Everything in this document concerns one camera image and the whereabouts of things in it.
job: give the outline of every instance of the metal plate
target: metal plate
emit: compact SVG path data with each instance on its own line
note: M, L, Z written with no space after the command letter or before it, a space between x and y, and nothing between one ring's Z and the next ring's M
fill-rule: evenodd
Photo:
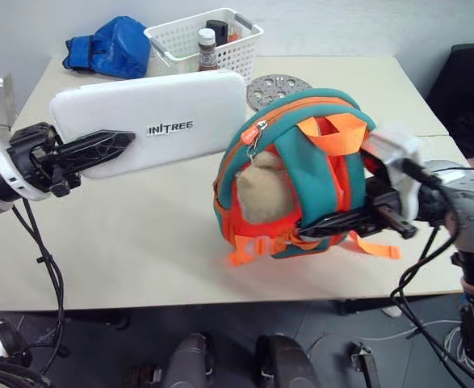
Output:
M256 112L277 99L312 89L302 79L286 74L269 74L254 79L247 87L247 103Z

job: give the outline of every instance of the orange handle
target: orange handle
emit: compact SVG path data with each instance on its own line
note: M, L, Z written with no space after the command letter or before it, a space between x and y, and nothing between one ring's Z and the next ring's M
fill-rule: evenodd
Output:
M351 113L339 113L326 119L337 130L336 133L321 135L314 117L301 121L298 128L316 147L329 156L342 156L359 152L366 133L366 122Z

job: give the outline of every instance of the blue cloth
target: blue cloth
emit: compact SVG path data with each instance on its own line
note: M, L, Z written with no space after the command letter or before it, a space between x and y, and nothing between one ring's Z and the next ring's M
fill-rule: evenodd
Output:
M150 43L145 26L128 16L119 16L94 35L66 41L66 69L92 70L120 78L140 78L147 73Z

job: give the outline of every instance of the zipper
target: zipper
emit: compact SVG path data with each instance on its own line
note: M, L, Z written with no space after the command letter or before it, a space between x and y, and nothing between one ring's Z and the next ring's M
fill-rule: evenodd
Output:
M249 134L250 134L249 138L247 140L242 139L243 136L241 135L241 139L229 151L228 155L224 159L224 162L222 164L222 168L220 169L220 172L217 175L217 177L215 179L215 182L213 184L213 188L215 189L216 196L218 196L218 192L219 192L220 177L224 176L224 174L228 170L229 163L233 159L233 155L236 152L238 152L243 146L248 146L249 144L251 144L251 142L254 144L254 149L256 150L256 147L258 145L258 140L262 136L262 131L264 131L267 128L270 128L276 121L278 121L278 119L281 116L283 116L286 113L289 113L290 111L301 108L305 105L312 106L312 105L316 105L316 104L319 104L319 103L335 103L335 104L351 106L350 103L347 103L346 101L344 101L342 99L339 99L338 97L307 97L307 98L299 99L295 102L283 105L282 107L279 107L278 109L264 115L260 121L256 121L246 131L244 131L242 133L242 135L243 135L244 133L247 133L248 131L250 131L249 132Z

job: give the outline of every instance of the white table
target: white table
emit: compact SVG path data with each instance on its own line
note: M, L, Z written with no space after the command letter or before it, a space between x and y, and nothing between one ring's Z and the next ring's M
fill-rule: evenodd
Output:
M398 118L429 129L416 131L428 136L421 138L424 157L465 162L454 142L440 135L443 127L392 58L259 58L256 68L257 76L289 73L314 86L343 89L375 118ZM65 72L59 61L51 61L15 127L49 120L48 102L56 92L106 79ZM427 226L418 225L417 237L397 238L404 252L399 261L357 253L343 244L320 255L265 258L232 267L226 259L230 246L212 210L220 157L111 180L84 179L65 198L35 203L42 235L65 278L66 308L386 297L430 234ZM384 232L369 239L388 243L393 235ZM446 234L438 237L442 242ZM37 256L14 216L0 215L0 310L55 309ZM460 270L443 255L418 274L408 294L459 291L459 277Z

